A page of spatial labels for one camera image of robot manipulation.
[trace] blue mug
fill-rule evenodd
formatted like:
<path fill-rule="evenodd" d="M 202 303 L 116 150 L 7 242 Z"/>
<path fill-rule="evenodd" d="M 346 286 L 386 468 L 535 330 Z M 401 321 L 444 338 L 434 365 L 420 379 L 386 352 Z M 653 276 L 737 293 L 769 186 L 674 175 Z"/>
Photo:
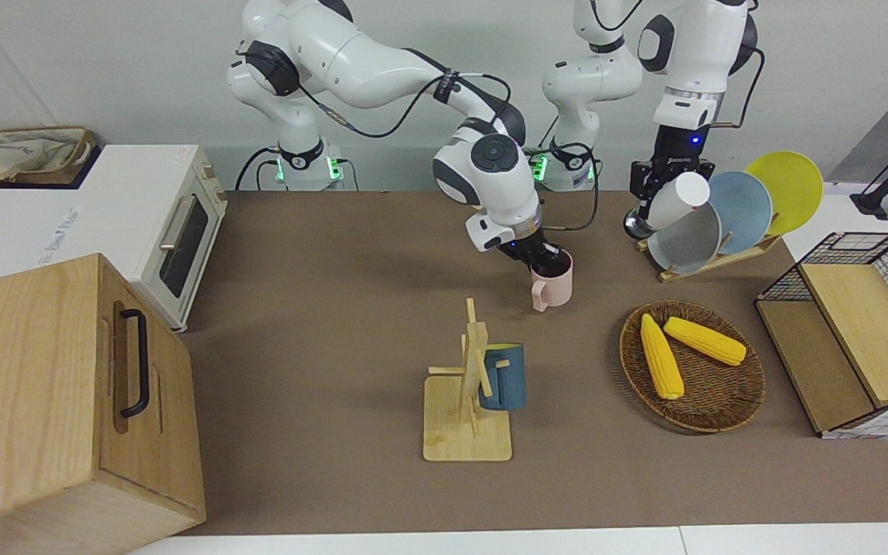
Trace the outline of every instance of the blue mug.
<path fill-rule="evenodd" d="M 526 366 L 523 344 L 498 343 L 486 347 L 486 374 L 493 396 L 479 387 L 479 404 L 490 411 L 515 411 L 526 404 Z"/>

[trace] corn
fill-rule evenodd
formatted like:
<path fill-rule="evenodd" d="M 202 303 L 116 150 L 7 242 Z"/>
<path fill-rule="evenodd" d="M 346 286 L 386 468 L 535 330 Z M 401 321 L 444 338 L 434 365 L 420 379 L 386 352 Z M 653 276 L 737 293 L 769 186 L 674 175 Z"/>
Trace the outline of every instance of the corn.
<path fill-rule="evenodd" d="M 704 352 L 726 365 L 738 366 L 746 358 L 746 345 L 683 318 L 671 316 L 664 324 L 663 331 L 695 351 Z"/>
<path fill-rule="evenodd" d="M 639 337 L 642 338 L 642 351 L 649 366 L 649 375 L 653 378 L 656 394 L 663 399 L 678 399 L 684 396 L 684 380 L 677 369 L 677 359 L 670 351 L 667 338 L 660 330 L 659 324 L 649 314 L 642 315 L 639 326 Z"/>

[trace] brown table surface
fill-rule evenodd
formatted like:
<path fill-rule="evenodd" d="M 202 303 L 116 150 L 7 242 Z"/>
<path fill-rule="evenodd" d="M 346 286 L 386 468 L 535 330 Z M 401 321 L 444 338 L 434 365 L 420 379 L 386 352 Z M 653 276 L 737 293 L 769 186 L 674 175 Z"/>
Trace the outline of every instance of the brown table surface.
<path fill-rule="evenodd" d="M 439 193 L 234 193 L 183 334 L 193 355 L 207 523 L 191 534 L 535 530 L 888 521 L 888 442 L 817 439 L 753 299 L 792 263 L 765 256 L 659 284 L 603 193 L 568 305 L 533 312 L 530 277 L 466 236 Z M 588 194 L 546 194 L 547 224 Z M 513 458 L 422 460 L 429 365 L 459 362 L 465 301 L 493 341 L 525 344 Z M 680 298 L 722 313 L 760 354 L 753 422 L 687 436 L 621 374 L 624 319 Z"/>

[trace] woven tray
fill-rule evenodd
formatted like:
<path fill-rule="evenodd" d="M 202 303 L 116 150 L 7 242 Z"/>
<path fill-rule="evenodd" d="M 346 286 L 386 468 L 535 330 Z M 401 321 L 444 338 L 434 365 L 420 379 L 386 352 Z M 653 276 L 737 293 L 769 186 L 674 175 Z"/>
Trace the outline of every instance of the woven tray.
<path fill-rule="evenodd" d="M 668 336 L 684 379 L 684 396 L 673 401 L 661 399 L 653 388 L 639 337 L 639 319 L 646 312 L 661 327 L 668 317 L 677 316 L 721 331 L 746 345 L 746 358 L 742 365 L 726 365 Z M 653 412 L 681 428 L 707 433 L 738 428 L 755 417 L 765 398 L 762 365 L 752 345 L 722 316 L 699 304 L 659 300 L 640 306 L 626 319 L 619 352 L 628 382 L 639 398 Z"/>

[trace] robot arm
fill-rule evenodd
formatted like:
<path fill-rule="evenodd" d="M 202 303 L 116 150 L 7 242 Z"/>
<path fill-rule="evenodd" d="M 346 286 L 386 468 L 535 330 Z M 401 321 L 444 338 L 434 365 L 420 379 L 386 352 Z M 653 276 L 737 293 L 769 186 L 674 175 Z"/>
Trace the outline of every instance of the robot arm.
<path fill-rule="evenodd" d="M 579 142 L 594 147 L 599 119 L 590 105 L 634 95 L 642 84 L 637 57 L 624 46 L 620 29 L 607 31 L 598 24 L 595 10 L 604 21 L 620 21 L 621 0 L 574 0 L 574 32 L 593 55 L 558 61 L 543 74 L 543 94 L 557 107 L 550 148 Z M 592 164 L 577 147 L 554 151 L 543 185 L 552 190 L 575 190 L 585 183 Z"/>
<path fill-rule="evenodd" d="M 653 157 L 633 162 L 630 191 L 639 199 L 624 221 L 632 237 L 645 239 L 708 200 L 715 165 L 701 158 L 728 77 L 749 59 L 755 24 L 747 0 L 687 0 L 656 15 L 639 39 L 639 61 L 667 75 L 653 122 L 659 124 Z M 666 205 L 653 200 L 664 192 Z"/>
<path fill-rule="evenodd" d="M 518 110 L 422 53 L 373 41 L 346 17 L 346 8 L 336 10 L 335 6 L 343 7 L 343 3 L 250 0 L 244 8 L 246 41 L 240 52 L 244 62 L 232 68 L 235 76 L 230 73 L 230 82 L 239 99 L 274 121 L 281 150 L 288 150 L 288 137 L 296 138 L 290 142 L 296 148 L 311 141 L 320 141 L 321 147 L 325 144 L 320 133 L 314 140 L 316 123 L 303 115 L 304 107 L 288 99 L 301 95 L 301 89 L 311 93 L 327 89 L 346 104 L 363 109 L 413 94 L 433 94 L 438 102 L 466 116 L 434 156 L 433 173 L 451 199 L 483 205 L 466 222 L 476 248 L 499 247 L 535 270 L 553 262 L 560 249 L 543 239 L 540 201 L 520 147 L 526 129 Z M 242 77 L 242 70 L 274 101 L 265 102 Z M 318 106 L 335 122 L 356 130 L 334 110 Z"/>

